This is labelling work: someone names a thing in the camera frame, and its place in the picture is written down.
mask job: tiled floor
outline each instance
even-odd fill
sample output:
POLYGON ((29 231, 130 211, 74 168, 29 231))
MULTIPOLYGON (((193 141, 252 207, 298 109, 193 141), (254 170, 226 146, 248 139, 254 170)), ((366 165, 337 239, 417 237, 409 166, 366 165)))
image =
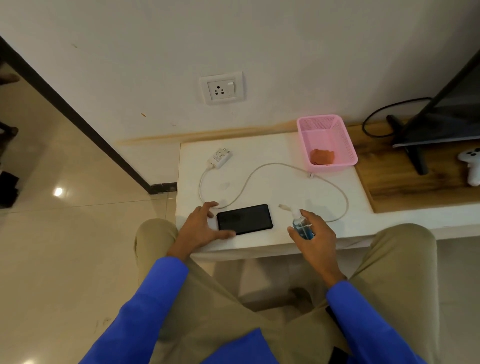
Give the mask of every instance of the tiled floor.
MULTIPOLYGON (((176 194, 149 196, 24 81, 0 87, 0 120, 20 129, 2 169, 22 188, 0 210, 0 363, 74 364, 137 287, 136 228, 173 220, 176 194)), ((340 251, 344 273, 364 253, 340 251)), ((479 262, 479 238, 439 243, 445 363, 478 356, 479 262)), ((244 302, 282 295, 308 271, 300 255, 201 265, 244 302)))

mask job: pink basket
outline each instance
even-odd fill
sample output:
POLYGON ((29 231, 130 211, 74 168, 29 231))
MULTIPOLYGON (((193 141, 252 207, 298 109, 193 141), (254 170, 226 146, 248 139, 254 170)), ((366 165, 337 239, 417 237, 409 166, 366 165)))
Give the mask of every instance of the pink basket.
POLYGON ((333 172, 358 162, 347 128, 338 115, 305 116, 297 120, 297 128, 308 172, 333 172), (333 150, 333 164, 317 166, 310 163, 313 149, 333 150))

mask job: khaki pants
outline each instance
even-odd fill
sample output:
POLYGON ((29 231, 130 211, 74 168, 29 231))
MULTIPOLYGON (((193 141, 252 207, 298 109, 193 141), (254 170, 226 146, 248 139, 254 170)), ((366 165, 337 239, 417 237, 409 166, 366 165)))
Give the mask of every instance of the khaki pants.
MULTIPOLYGON (((140 281, 177 233, 161 219, 140 226, 135 239, 140 281)), ((190 272, 160 330, 151 363, 200 363, 255 328, 282 364, 328 363, 334 346, 349 352, 325 311, 326 300, 282 325, 242 306, 191 259, 186 265, 190 272)), ((379 232, 349 281, 420 357, 439 362, 436 241, 426 228, 403 224, 379 232)))

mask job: spray bottle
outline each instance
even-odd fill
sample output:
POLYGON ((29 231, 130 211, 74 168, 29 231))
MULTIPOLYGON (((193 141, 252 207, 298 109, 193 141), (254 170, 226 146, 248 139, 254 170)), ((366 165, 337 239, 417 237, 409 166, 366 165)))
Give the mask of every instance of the spray bottle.
POLYGON ((293 227, 297 233, 306 240, 313 239, 313 232, 310 228, 312 225, 304 216, 302 216, 300 210, 292 208, 291 212, 293 216, 293 227))

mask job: monitor stand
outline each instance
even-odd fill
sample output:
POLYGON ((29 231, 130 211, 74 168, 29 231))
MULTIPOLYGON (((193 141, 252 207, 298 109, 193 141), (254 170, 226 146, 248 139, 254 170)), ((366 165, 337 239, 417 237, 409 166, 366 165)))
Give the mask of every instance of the monitor stand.
MULTIPOLYGON (((399 118, 394 115, 387 115, 387 122, 390 124, 393 132, 399 134, 404 125, 399 118)), ((419 146, 404 146, 403 149, 407 153, 410 162, 412 162, 413 167, 420 176, 423 176, 428 173, 428 167, 425 163, 425 158, 423 157, 423 152, 419 146)))

